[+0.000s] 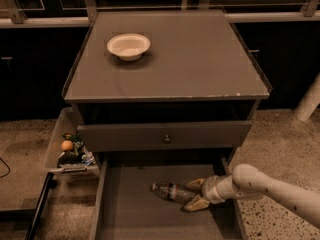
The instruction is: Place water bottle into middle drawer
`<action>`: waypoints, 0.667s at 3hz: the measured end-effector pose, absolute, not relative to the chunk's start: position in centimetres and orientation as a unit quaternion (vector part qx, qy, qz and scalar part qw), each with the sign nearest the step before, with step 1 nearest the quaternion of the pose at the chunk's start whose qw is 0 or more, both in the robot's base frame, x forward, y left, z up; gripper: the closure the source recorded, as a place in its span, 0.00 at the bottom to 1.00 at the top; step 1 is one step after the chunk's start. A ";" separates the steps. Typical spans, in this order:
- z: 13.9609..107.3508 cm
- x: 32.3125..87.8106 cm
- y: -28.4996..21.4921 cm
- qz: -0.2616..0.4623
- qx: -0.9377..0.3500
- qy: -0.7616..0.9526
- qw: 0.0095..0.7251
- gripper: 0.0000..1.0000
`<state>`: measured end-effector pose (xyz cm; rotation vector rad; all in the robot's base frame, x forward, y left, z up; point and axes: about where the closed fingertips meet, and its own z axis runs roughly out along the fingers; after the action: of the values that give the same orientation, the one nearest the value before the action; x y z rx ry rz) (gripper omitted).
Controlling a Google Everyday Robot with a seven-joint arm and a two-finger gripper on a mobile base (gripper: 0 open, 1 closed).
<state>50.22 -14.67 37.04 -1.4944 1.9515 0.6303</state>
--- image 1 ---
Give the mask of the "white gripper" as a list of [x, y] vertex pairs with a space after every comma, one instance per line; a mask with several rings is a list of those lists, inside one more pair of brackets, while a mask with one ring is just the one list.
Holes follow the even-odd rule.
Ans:
[[206, 209], [209, 204], [220, 204], [224, 199], [218, 192], [217, 188], [218, 176], [210, 176], [208, 178], [197, 178], [187, 184], [187, 188], [194, 192], [202, 192], [196, 195], [190, 202], [184, 205], [183, 209], [187, 212], [196, 212]]

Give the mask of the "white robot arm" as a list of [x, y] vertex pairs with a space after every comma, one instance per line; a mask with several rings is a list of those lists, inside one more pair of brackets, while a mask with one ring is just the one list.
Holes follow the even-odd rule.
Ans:
[[203, 210], [210, 204], [228, 199], [247, 199], [265, 195], [290, 210], [316, 228], [320, 228], [320, 195], [264, 174], [249, 164], [239, 164], [229, 175], [196, 179], [190, 186], [200, 193], [184, 209], [190, 212]]

